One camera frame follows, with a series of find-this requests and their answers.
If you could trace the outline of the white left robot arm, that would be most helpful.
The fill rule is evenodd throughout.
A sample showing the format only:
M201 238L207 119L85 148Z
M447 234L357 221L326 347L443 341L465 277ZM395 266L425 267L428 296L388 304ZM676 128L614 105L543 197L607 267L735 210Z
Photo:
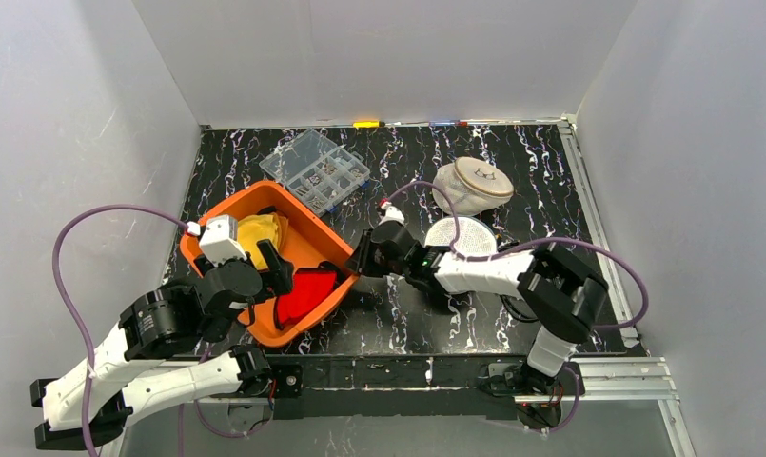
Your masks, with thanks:
M267 240L258 248L266 270L257 270L248 257L220 266L198 257L204 275L178 277L140 296L91 358L61 378L35 380L30 398L44 416L34 430L36 448L96 449L158 411L214 395L259 395L269 389L272 369L254 345L151 374L203 341L223 341L240 313L291 292L293 264Z

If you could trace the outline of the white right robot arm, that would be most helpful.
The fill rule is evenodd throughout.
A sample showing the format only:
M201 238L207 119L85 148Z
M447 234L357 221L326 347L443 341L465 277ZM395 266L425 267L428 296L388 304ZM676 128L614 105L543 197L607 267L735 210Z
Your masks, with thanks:
M402 224L384 222L363 232L345 266L360 276L399 275L429 295L482 292L523 301L540 329L515 376L518 392L556 383L577 346L588 340L609 294L600 273L549 238L474 257L424 245Z

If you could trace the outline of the white mesh bag blue trim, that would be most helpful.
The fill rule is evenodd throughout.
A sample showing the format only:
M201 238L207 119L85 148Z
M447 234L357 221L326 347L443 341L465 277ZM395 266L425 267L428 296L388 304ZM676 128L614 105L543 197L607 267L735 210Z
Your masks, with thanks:
M464 255L483 256L498 250L495 233L481 220L474 217L459 218L459 239L455 248ZM455 220L445 217L433 224L425 234L426 246L449 247L456 236Z

